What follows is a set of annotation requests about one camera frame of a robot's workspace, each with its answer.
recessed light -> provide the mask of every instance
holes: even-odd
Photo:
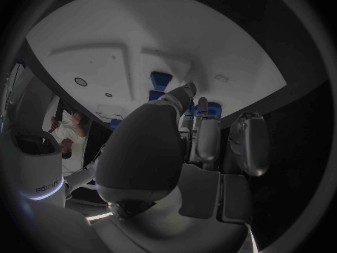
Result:
[[[81,78],[75,78],[75,83],[77,83],[80,86],[87,86],[88,85],[86,83],[86,81],[84,79],[81,79]]]

white shirt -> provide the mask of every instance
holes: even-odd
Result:
[[[72,123],[71,115],[67,111],[63,111],[60,126],[55,129],[55,133],[60,139],[70,139],[74,143],[84,143],[86,137],[79,137],[77,130]]]

white ceiling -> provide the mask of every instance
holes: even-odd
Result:
[[[125,117],[146,103],[154,70],[174,76],[165,92],[192,80],[195,103],[219,103],[222,117],[286,85],[250,35],[194,0],[76,0],[27,40],[49,74],[99,118]]]

person's hand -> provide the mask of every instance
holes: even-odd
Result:
[[[51,119],[52,130],[57,129],[59,126],[60,126],[60,123],[56,120],[55,117],[52,117],[52,119]]]
[[[79,125],[80,124],[80,121],[81,121],[81,118],[82,118],[82,114],[79,113],[78,111],[76,113],[72,113],[71,112],[71,117],[72,117],[72,123],[74,125]]]

light strip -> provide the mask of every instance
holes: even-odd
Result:
[[[48,193],[48,194],[46,194],[46,195],[43,195],[43,196],[41,196],[41,197],[30,198],[30,199],[31,199],[31,200],[34,200],[34,201],[39,201],[39,200],[42,200],[42,199],[44,199],[44,198],[47,198],[47,197],[53,195],[55,192],[57,192],[57,191],[63,186],[63,183],[64,183],[65,180],[64,180],[63,176],[61,176],[61,177],[62,177],[62,182],[61,182],[60,185],[59,185],[57,188],[55,188],[52,192],[50,192],[50,193]]]
[[[109,215],[112,215],[112,213],[107,213],[107,214],[103,214],[103,215],[96,215],[96,216],[90,216],[90,217],[88,217],[86,219],[88,221],[90,221],[90,220],[95,220],[95,219],[100,219],[100,218],[106,218]]]
[[[257,245],[255,243],[255,239],[254,239],[252,231],[251,231],[251,236],[252,236],[252,242],[253,242],[253,253],[258,253]]]

